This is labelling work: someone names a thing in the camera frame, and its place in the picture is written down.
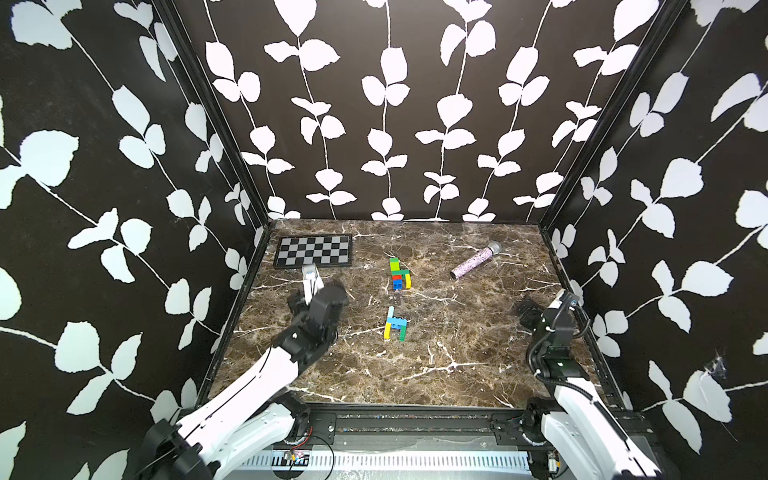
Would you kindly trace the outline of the purple glitter microphone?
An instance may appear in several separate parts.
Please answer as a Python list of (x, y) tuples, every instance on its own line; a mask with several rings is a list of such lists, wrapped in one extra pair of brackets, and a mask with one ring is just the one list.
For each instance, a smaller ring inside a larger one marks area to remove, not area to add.
[(485, 248), (478, 250), (472, 257), (454, 267), (450, 271), (451, 278), (458, 280), (490, 260), (494, 255), (499, 254), (501, 251), (502, 246), (496, 241), (491, 241)]

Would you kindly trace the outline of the white perforated strip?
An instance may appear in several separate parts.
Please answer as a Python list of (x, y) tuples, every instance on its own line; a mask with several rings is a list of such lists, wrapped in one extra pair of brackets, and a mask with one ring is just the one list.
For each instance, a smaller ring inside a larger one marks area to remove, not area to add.
[(352, 453), (304, 451), (290, 461), (281, 451), (260, 453), (238, 471), (472, 471), (529, 475), (528, 455), (518, 451), (397, 451)]

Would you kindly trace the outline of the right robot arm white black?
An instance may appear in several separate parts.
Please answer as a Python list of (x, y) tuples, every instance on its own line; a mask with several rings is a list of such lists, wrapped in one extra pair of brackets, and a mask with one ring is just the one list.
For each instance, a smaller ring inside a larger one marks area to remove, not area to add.
[(662, 479), (662, 468), (634, 442), (572, 354), (572, 343), (591, 326), (578, 320), (579, 301), (561, 290), (547, 307), (529, 297), (515, 307), (531, 333), (525, 363), (550, 394), (528, 402), (519, 421), (523, 438), (551, 445), (577, 479)]

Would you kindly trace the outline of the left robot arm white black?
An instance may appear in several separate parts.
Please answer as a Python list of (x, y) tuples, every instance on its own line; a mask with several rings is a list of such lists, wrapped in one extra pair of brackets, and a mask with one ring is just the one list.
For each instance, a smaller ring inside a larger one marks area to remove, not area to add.
[(287, 388), (335, 343), (348, 301), (339, 281), (310, 301), (294, 292), (291, 324), (246, 373), (176, 423), (147, 431), (133, 478), (224, 479), (271, 445), (303, 439), (309, 408)]

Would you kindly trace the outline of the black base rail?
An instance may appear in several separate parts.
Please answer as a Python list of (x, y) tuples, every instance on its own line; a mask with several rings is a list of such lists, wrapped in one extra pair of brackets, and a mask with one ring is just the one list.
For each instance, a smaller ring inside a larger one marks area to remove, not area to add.
[(535, 397), (522, 409), (485, 407), (438, 407), (416, 405), (303, 403), (286, 394), (262, 406), (254, 420), (272, 406), (278, 420), (287, 422), (287, 434), (279, 441), (299, 444), (325, 440), (333, 443), (342, 435), (489, 435), (498, 445), (528, 448), (530, 440), (541, 442), (543, 415), (561, 412), (553, 400)]

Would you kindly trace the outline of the dark green long lego brick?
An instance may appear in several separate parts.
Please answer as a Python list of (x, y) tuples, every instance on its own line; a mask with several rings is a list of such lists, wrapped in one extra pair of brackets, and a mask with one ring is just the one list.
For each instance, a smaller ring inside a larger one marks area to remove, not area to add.
[(405, 275), (406, 274), (410, 274), (410, 271), (409, 270), (399, 270), (399, 271), (391, 272), (392, 277), (401, 276), (402, 280), (405, 279)]

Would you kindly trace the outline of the black white checkerboard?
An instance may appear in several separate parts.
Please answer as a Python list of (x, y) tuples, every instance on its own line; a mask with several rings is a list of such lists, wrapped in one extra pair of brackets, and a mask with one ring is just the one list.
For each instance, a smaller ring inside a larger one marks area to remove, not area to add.
[(352, 264), (353, 238), (349, 234), (281, 237), (273, 266), (276, 269), (346, 267)]

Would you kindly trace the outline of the light blue long lego brick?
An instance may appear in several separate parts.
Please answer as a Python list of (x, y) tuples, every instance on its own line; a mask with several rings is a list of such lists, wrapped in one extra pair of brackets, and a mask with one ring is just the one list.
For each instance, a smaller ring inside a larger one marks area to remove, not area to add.
[(387, 319), (387, 324), (394, 329), (402, 329), (408, 325), (408, 321), (406, 319), (391, 317)]

